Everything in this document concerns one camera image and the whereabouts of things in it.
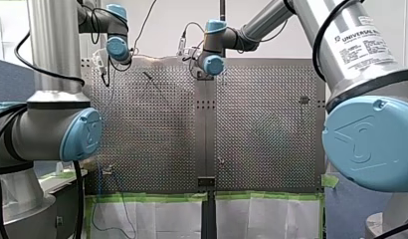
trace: pegboard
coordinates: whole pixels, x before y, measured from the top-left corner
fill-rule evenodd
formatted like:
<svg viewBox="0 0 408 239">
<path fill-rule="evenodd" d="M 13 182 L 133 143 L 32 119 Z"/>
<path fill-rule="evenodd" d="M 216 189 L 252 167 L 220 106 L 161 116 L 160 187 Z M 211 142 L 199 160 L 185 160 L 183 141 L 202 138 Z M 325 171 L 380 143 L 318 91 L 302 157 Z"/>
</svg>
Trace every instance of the pegboard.
<svg viewBox="0 0 408 239">
<path fill-rule="evenodd" d="M 110 71 L 109 88 L 90 64 L 83 72 L 104 119 L 97 159 L 114 172 L 103 177 L 103 192 L 196 192 L 203 171 L 216 176 L 217 190 L 320 189 L 324 84 L 310 60 L 228 59 L 225 74 L 207 84 L 204 112 L 202 83 L 177 59 L 134 59 L 128 71 Z M 209 115 L 214 122 L 202 130 L 197 122 Z M 215 139 L 200 143 L 197 132 Z M 203 162 L 203 154 L 212 158 Z M 210 164 L 214 170 L 203 169 Z M 98 183 L 93 170 L 87 193 Z"/>
<path fill-rule="evenodd" d="M 195 192 L 194 81 L 187 67 L 135 59 L 126 72 L 110 71 L 109 88 L 98 70 L 90 71 L 92 104 L 104 119 L 97 160 L 113 171 L 102 178 L 102 191 Z M 88 193 L 97 192 L 98 180 L 97 171 L 89 174 Z"/>
<path fill-rule="evenodd" d="M 216 99 L 217 190 L 320 190 L 324 83 L 310 60 L 230 60 Z"/>
</svg>

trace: white paper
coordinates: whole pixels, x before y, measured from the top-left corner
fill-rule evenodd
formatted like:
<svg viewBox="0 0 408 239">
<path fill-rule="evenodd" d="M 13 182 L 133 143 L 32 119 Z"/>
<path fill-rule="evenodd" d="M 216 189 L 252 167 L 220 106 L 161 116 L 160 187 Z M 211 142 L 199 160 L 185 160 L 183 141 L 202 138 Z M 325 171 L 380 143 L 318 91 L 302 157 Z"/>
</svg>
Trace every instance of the white paper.
<svg viewBox="0 0 408 239">
<path fill-rule="evenodd" d="M 216 202 L 217 238 L 247 239 L 250 200 Z"/>
<path fill-rule="evenodd" d="M 252 198 L 248 239 L 284 239 L 287 216 L 286 200 Z"/>
<path fill-rule="evenodd" d="M 135 238 L 201 239 L 201 205 L 201 202 L 126 202 L 126 209 Z M 100 203 L 94 221 L 101 230 L 114 227 L 122 229 L 130 238 L 135 235 L 121 202 Z M 126 239 L 119 230 L 100 231 L 92 223 L 91 239 L 107 238 Z"/>
<path fill-rule="evenodd" d="M 319 201 L 268 198 L 218 200 L 217 230 L 223 239 L 317 239 Z"/>
</svg>

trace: cable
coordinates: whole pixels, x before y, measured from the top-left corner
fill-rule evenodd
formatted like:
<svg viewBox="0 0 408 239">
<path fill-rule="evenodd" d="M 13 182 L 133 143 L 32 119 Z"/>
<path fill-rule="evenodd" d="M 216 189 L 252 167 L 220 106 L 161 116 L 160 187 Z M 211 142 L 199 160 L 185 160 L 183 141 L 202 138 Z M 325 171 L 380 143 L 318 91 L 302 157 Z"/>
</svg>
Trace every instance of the cable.
<svg viewBox="0 0 408 239">
<path fill-rule="evenodd" d="M 195 80 L 198 80 L 195 76 L 194 76 L 194 74 L 192 74 L 192 61 L 195 61 L 195 60 L 197 60 L 197 59 L 195 59 L 194 58 L 194 56 L 195 56 L 195 53 L 197 53 L 197 51 L 198 51 L 198 49 L 201 47 L 201 45 L 204 43 L 204 40 L 203 41 L 201 41 L 200 42 L 200 44 L 198 44 L 198 46 L 195 48 L 195 50 L 194 50 L 194 52 L 192 53 L 192 56 L 191 56 L 191 59 L 189 60 L 189 74 L 191 74 L 191 77 L 193 78 L 193 79 L 195 79 Z"/>
<path fill-rule="evenodd" d="M 390 231 L 388 231 L 388 232 L 386 232 L 386 233 L 384 233 L 382 235 L 379 235 L 379 236 L 375 237 L 374 239 L 389 238 L 389 237 L 392 237 L 392 236 L 394 236 L 394 235 L 396 235 L 398 233 L 401 233 L 403 231 L 406 231 L 406 230 L 408 230 L 408 223 L 406 223 L 406 224 L 404 224 L 402 226 L 399 226 L 399 227 L 397 227 L 397 228 L 395 228 L 393 230 L 390 230 Z"/>
<path fill-rule="evenodd" d="M 117 190 L 119 191 L 119 193 L 120 193 L 120 195 L 122 197 L 122 203 L 123 203 L 123 208 L 124 208 L 124 211 L 125 211 L 125 216 L 126 216 L 127 222 L 129 223 L 129 225 L 132 228 L 132 231 L 134 233 L 134 236 L 132 238 L 132 239 L 134 239 L 136 237 L 136 230 L 135 230 L 135 227 L 133 226 L 133 223 L 130 221 L 129 214 L 127 212 L 126 202 L 125 202 L 125 199 L 124 199 L 124 193 L 122 192 L 122 189 L 121 189 L 121 186 L 120 186 L 120 183 L 119 183 L 119 179 L 117 178 L 116 174 L 113 173 L 112 176 L 113 176 L 114 182 L 116 183 Z"/>
<path fill-rule="evenodd" d="M 86 82 L 81 78 L 68 77 L 68 76 L 64 76 L 64 75 L 61 75 L 61 74 L 49 72 L 47 70 L 44 70 L 44 69 L 41 69 L 39 67 L 36 67 L 36 66 L 32 65 L 31 63 L 27 62 L 24 58 L 22 58 L 21 55 L 19 54 L 19 50 L 22 47 L 22 45 L 24 45 L 24 43 L 27 41 L 27 39 L 29 37 L 30 37 L 30 32 L 28 32 L 27 35 L 22 39 L 22 41 L 20 43 L 18 43 L 17 47 L 14 50 L 15 56 L 18 58 L 18 60 L 20 60 L 23 64 L 25 64 L 27 67 L 33 69 L 34 71 L 45 74 L 45 75 L 48 75 L 50 77 L 61 78 L 61 79 L 66 79 L 66 80 L 79 82 L 79 83 L 81 83 L 82 86 L 84 86 L 86 84 Z"/>
<path fill-rule="evenodd" d="M 5 128 L 20 114 L 27 110 L 27 106 L 25 104 L 17 105 L 11 108 L 8 108 L 0 113 L 0 118 L 5 117 L 9 113 L 12 113 L 4 123 L 2 123 L 0 127 L 0 137 L 2 136 Z M 2 239 L 9 239 L 8 233 L 6 232 L 5 228 L 5 220 L 3 218 L 3 191 L 2 191 L 2 182 L 0 180 L 0 235 Z"/>
<path fill-rule="evenodd" d="M 295 9 L 291 6 L 291 3 L 289 2 L 289 0 L 284 0 L 284 4 L 285 4 L 286 8 L 288 8 L 288 10 L 290 12 L 292 12 L 293 14 L 297 14 Z"/>
<path fill-rule="evenodd" d="M 186 24 L 185 29 L 183 30 L 183 32 L 186 33 L 186 31 L 188 30 L 188 27 L 191 26 L 191 25 L 197 26 L 201 30 L 202 33 L 205 33 L 204 28 L 201 27 L 201 25 L 199 23 L 197 23 L 197 22 L 189 22 L 188 24 Z"/>
<path fill-rule="evenodd" d="M 343 11 L 350 3 L 353 3 L 355 1 L 360 1 L 361 3 L 363 3 L 365 0 L 343 0 L 341 3 L 337 4 L 337 6 L 334 7 L 334 9 L 330 12 L 328 17 L 325 19 L 324 23 L 321 25 L 321 27 L 318 30 L 318 33 L 315 36 L 315 40 L 313 42 L 313 47 L 312 47 L 312 64 L 313 64 L 313 67 L 315 68 L 316 74 L 323 81 L 325 81 L 325 76 L 322 73 L 321 68 L 319 67 L 319 64 L 318 64 L 318 54 L 321 48 L 322 39 L 328 27 L 336 18 L 337 14 Z"/>
<path fill-rule="evenodd" d="M 154 0 L 154 1 L 151 3 L 151 6 L 150 6 L 150 8 L 149 8 L 149 10 L 148 10 L 148 13 L 147 13 L 147 16 L 145 17 L 144 22 L 142 23 L 141 30 L 139 31 L 138 37 L 136 37 L 135 43 L 133 44 L 133 51 L 132 51 L 133 53 L 135 53 L 136 50 L 138 50 L 138 53 L 139 53 L 139 49 L 136 48 L 136 45 L 137 45 L 139 39 L 140 39 L 141 36 L 142 36 L 142 32 L 144 31 L 145 24 L 147 23 L 148 18 L 150 17 L 151 11 L 152 11 L 152 9 L 154 8 L 154 5 L 155 5 L 156 2 L 157 2 L 157 0 Z"/>
<path fill-rule="evenodd" d="M 83 188 L 83 175 L 81 173 L 80 163 L 74 161 L 75 174 L 77 176 L 77 189 L 78 189 L 78 216 L 75 238 L 81 239 L 81 234 L 83 232 L 83 221 L 84 221 L 84 188 Z"/>
<path fill-rule="evenodd" d="M 114 65 L 113 61 L 111 60 L 111 57 L 108 57 L 108 60 L 110 61 L 111 66 L 112 66 L 115 70 L 117 70 L 118 72 L 126 72 L 127 70 L 129 70 L 130 66 L 132 65 L 132 59 L 130 59 L 129 64 L 127 65 L 127 67 L 126 67 L 125 69 L 119 69 L 119 68 L 117 68 L 117 67 Z"/>
<path fill-rule="evenodd" d="M 101 198 L 101 196 L 102 196 L 102 169 L 101 169 L 100 162 L 99 162 L 98 159 L 97 159 L 97 164 L 98 164 L 98 172 L 99 172 L 99 185 L 98 185 L 98 192 L 99 192 L 99 194 L 98 194 L 97 200 L 99 201 L 100 198 Z M 94 226 L 98 231 L 100 231 L 100 232 L 106 232 L 106 231 L 109 231 L 109 230 L 116 230 L 116 231 L 119 231 L 120 233 L 122 233 L 123 236 L 126 237 L 126 238 L 128 238 L 128 239 L 135 239 L 135 237 L 136 237 L 136 230 L 135 230 L 135 228 L 133 227 L 133 225 L 132 225 L 132 223 L 130 222 L 130 219 L 129 219 L 129 217 L 128 217 L 127 209 L 126 209 L 126 207 L 125 207 L 125 202 L 124 202 L 123 195 L 122 195 L 122 202 L 123 202 L 123 206 L 124 206 L 124 208 L 125 208 L 126 218 L 127 218 L 128 222 L 129 222 L 129 224 L 132 226 L 132 229 L 133 229 L 133 232 L 134 232 L 134 236 L 133 236 L 133 237 L 129 237 L 129 236 L 127 235 L 127 233 L 126 233 L 124 230 L 122 230 L 121 228 L 118 228 L 118 227 L 108 227 L 108 228 L 102 229 L 102 228 L 99 228 L 99 227 L 96 225 L 96 223 L 95 223 L 95 214 L 96 214 L 97 206 L 98 206 L 98 204 L 99 204 L 98 201 L 95 203 L 95 206 L 94 206 L 93 212 L 92 212 L 92 224 L 93 224 L 93 226 Z"/>
<path fill-rule="evenodd" d="M 197 23 L 197 22 L 189 22 L 188 24 L 186 24 L 185 29 L 183 30 L 183 33 L 182 33 L 182 36 L 181 36 L 181 39 L 182 39 L 182 38 L 185 39 L 185 45 L 186 45 L 186 42 L 187 42 L 186 32 L 188 31 L 188 27 L 191 26 L 191 25 L 197 26 L 197 27 L 201 30 L 202 33 L 205 33 L 204 28 L 201 27 L 201 25 L 200 25 L 199 23 Z"/>
<path fill-rule="evenodd" d="M 96 13 L 97 11 L 103 11 L 103 12 L 108 13 L 109 15 L 111 15 L 111 16 L 113 16 L 114 18 L 116 18 L 117 20 L 119 20 L 119 21 L 124 25 L 124 27 L 126 28 L 126 30 L 129 30 L 129 27 L 128 27 L 127 23 L 126 23 L 126 20 L 125 20 L 124 18 L 120 17 L 119 15 L 117 15 L 117 14 L 115 14 L 115 13 L 113 13 L 113 12 L 110 12 L 110 11 L 104 9 L 104 8 L 94 8 L 94 9 L 92 9 L 91 7 L 86 6 L 86 5 L 83 5 L 83 7 L 84 7 L 84 8 L 87 8 L 88 10 L 90 10 L 90 12 L 91 12 L 91 14 L 92 14 L 92 27 L 93 27 L 93 32 L 91 33 L 91 37 L 92 37 L 92 42 L 93 42 L 93 44 L 97 44 L 97 43 L 99 42 L 99 40 L 100 40 L 100 33 L 101 33 L 101 21 L 100 21 L 100 18 L 98 17 L 98 15 L 97 15 L 97 13 Z"/>
<path fill-rule="evenodd" d="M 270 41 L 272 41 L 273 39 L 277 38 L 277 37 L 278 37 L 279 35 L 281 35 L 282 32 L 285 30 L 286 25 L 288 25 L 288 20 L 285 21 L 284 26 L 282 27 L 282 29 L 281 29 L 275 36 L 273 36 L 273 37 L 271 37 L 271 38 L 269 38 L 269 39 L 267 39 L 267 40 L 261 40 L 260 42 L 261 42 L 261 43 L 270 42 Z"/>
</svg>

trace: metal frame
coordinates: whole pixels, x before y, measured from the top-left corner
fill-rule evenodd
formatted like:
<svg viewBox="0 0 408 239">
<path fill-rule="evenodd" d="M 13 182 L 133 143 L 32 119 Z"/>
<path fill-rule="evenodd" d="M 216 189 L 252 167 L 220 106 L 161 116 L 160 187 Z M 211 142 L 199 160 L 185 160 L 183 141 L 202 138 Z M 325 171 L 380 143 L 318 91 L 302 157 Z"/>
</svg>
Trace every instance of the metal frame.
<svg viewBox="0 0 408 239">
<path fill-rule="evenodd" d="M 87 82 L 97 81 L 92 84 L 101 84 L 102 80 L 99 78 L 97 72 L 92 70 L 91 60 L 84 59 L 82 61 L 83 77 Z M 181 67 L 182 65 L 177 59 L 165 59 L 165 60 L 147 60 L 147 59 L 134 59 L 135 66 L 147 66 L 147 67 Z M 297 66 L 297 67 L 311 67 L 310 60 L 297 60 L 297 59 L 227 59 L 227 68 L 229 66 Z M 219 103 L 217 103 L 216 92 L 217 83 L 221 81 L 219 79 L 211 80 L 194 80 L 191 77 L 191 81 L 194 81 L 194 96 L 193 96 L 193 108 L 195 113 L 194 118 L 194 135 L 195 135 L 195 171 L 196 171 L 196 185 L 197 192 L 207 192 L 208 201 L 203 202 L 202 207 L 202 238 L 203 239 L 216 239 L 216 207 L 215 207 L 215 193 L 216 187 L 214 184 L 216 171 L 216 129 L 217 129 L 217 111 Z M 315 128 L 317 136 L 315 138 L 316 145 L 316 166 L 314 181 L 315 187 L 311 188 L 265 188 L 268 191 L 285 191 L 285 192 L 300 192 L 300 193 L 316 193 L 322 192 L 320 176 L 324 173 L 324 152 L 321 144 L 321 132 L 323 130 L 323 122 L 325 118 L 325 83 L 321 80 L 316 80 L 316 121 Z M 91 84 L 87 84 L 86 94 L 89 96 Z M 153 191 L 155 193 L 179 193 L 185 191 Z"/>
<path fill-rule="evenodd" d="M 294 67 L 308 67 L 309 69 L 312 69 L 312 64 L 310 60 L 305 60 L 305 59 L 252 59 L 252 61 L 247 61 L 245 59 L 227 59 L 227 66 L 229 69 L 230 67 L 235 67 L 235 66 L 241 66 L 241 67 L 269 67 L 269 66 L 277 66 L 277 67 L 288 67 L 288 66 L 294 66 Z M 321 141 L 321 134 L 323 131 L 323 123 L 325 120 L 325 83 L 320 80 L 315 72 L 311 71 L 313 73 L 311 78 L 313 78 L 316 81 L 316 95 L 317 99 L 316 102 L 311 102 L 312 108 L 316 106 L 316 121 L 315 121 L 315 131 L 316 131 L 316 138 L 315 138 L 315 157 L 316 157 L 316 165 L 314 166 L 315 173 L 314 173 L 314 181 L 315 181 L 315 186 L 312 187 L 265 187 L 265 188 L 238 188 L 238 189 L 232 189 L 229 188 L 227 190 L 229 191 L 235 191 L 235 190 L 260 190 L 260 191 L 280 191 L 280 192 L 295 192 L 295 193 L 316 193 L 316 192 L 322 192 L 322 187 L 321 187 L 321 178 L 320 176 L 324 173 L 324 151 L 322 147 L 322 141 Z"/>
</svg>

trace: blue joint cap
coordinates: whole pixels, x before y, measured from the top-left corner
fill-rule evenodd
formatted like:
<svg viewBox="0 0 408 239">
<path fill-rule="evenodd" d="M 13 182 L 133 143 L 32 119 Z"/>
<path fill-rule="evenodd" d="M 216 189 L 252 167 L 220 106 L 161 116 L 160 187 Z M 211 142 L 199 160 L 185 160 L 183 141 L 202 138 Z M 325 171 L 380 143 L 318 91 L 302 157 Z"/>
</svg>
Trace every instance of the blue joint cap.
<svg viewBox="0 0 408 239">
<path fill-rule="evenodd" d="M 22 104 L 22 102 L 3 102 L 3 103 L 0 103 L 0 110 L 7 109 L 7 108 L 10 108 L 10 107 L 18 105 L 18 104 Z"/>
<path fill-rule="evenodd" d="M 408 192 L 408 103 L 364 96 L 328 116 L 322 144 L 348 179 L 376 191 Z"/>
<path fill-rule="evenodd" d="M 130 57 L 127 44 L 121 37 L 110 37 L 107 40 L 106 49 L 108 55 L 117 61 L 123 62 Z"/>
<path fill-rule="evenodd" d="M 226 28 L 228 27 L 227 23 L 225 21 L 220 21 L 220 20 L 209 20 L 207 22 L 207 25 L 205 26 L 205 31 L 206 33 L 218 33 L 225 31 Z"/>
<path fill-rule="evenodd" d="M 61 143 L 62 161 L 78 161 L 89 158 L 99 148 L 102 137 L 102 117 L 88 108 L 73 119 Z"/>
<path fill-rule="evenodd" d="M 218 76 L 225 69 L 225 62 L 223 59 L 217 55 L 208 56 L 204 59 L 203 70 L 205 73 Z"/>
<path fill-rule="evenodd" d="M 106 9 L 120 17 L 122 17 L 125 21 L 127 19 L 126 9 L 118 4 L 108 4 Z"/>
</svg>

